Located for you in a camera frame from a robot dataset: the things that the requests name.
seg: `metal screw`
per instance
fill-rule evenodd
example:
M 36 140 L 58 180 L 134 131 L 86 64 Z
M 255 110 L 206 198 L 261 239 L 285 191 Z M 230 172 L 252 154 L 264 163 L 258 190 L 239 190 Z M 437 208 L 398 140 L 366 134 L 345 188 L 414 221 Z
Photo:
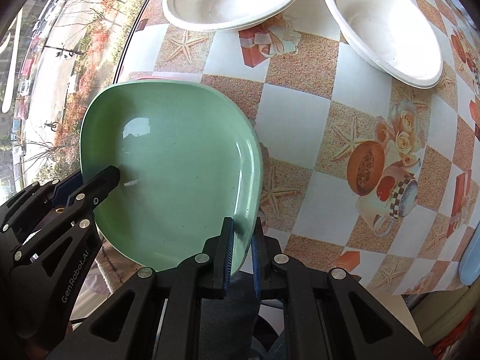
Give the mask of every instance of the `metal screw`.
M 90 221 L 88 219 L 82 219 L 80 221 L 80 228 L 84 229 L 90 225 Z
M 273 260 L 277 264 L 285 264 L 289 262 L 289 257 L 286 254 L 277 254 L 275 257 L 273 257 Z
M 210 256 L 205 253 L 200 253 L 195 256 L 195 261 L 198 262 L 198 264 L 206 263 L 209 259 L 210 259 Z
M 149 278 L 153 273 L 153 269 L 152 268 L 149 268 L 147 266 L 144 266 L 143 268 L 140 268 L 138 271 L 137 271 L 137 275 L 139 278 L 142 278 L 142 279 L 146 279 L 146 278 Z
M 332 270 L 332 276 L 334 279 L 342 280 L 346 278 L 347 273 L 342 268 L 335 268 Z

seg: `street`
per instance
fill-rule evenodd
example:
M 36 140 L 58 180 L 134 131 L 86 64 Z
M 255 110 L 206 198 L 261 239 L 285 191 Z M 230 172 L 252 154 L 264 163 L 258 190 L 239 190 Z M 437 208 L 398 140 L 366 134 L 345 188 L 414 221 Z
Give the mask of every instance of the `street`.
M 60 13 L 46 45 L 72 49 L 83 38 L 86 26 L 94 15 L 91 8 L 98 9 L 102 0 L 68 0 Z M 53 142 L 55 133 L 44 123 L 54 122 L 62 112 L 67 94 L 67 84 L 71 76 L 76 55 L 70 59 L 57 57 L 58 50 L 44 48 L 38 63 L 37 76 L 31 91 L 30 112 L 25 121 L 25 139 L 27 140 L 24 159 L 25 185 L 29 185 L 44 164 L 43 160 L 29 161 L 44 148 L 28 142 Z

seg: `table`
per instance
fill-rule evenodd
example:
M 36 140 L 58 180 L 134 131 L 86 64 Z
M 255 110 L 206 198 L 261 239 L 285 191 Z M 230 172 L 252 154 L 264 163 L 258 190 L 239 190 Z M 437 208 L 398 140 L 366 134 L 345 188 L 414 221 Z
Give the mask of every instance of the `table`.
M 373 293 L 454 290 L 480 221 L 480 36 L 450 0 L 411 2 L 442 50 L 430 90 L 364 62 L 324 0 L 217 33 L 176 28 L 149 0 L 118 81 L 189 80 L 238 105 L 262 147 L 266 233 L 285 253 Z

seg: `green plate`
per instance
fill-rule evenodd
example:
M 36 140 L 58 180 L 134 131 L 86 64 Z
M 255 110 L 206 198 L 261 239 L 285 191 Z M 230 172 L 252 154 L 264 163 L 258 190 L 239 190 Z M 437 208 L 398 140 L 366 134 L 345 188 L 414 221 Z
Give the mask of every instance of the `green plate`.
M 108 165 L 117 188 L 95 209 L 122 254 L 157 271 L 177 266 L 235 220 L 232 272 L 243 264 L 262 188 L 262 155 L 234 102 L 205 85 L 146 80 L 97 95 L 82 124 L 84 180 Z

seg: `dark jeans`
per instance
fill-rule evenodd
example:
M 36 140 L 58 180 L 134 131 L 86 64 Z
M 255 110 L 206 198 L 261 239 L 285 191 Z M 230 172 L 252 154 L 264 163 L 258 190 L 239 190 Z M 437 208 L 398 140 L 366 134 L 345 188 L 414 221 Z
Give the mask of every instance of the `dark jeans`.
M 225 299 L 202 301 L 199 360 L 246 360 L 259 310 L 253 276 L 243 271 L 232 275 Z M 262 360 L 285 359 L 282 333 Z

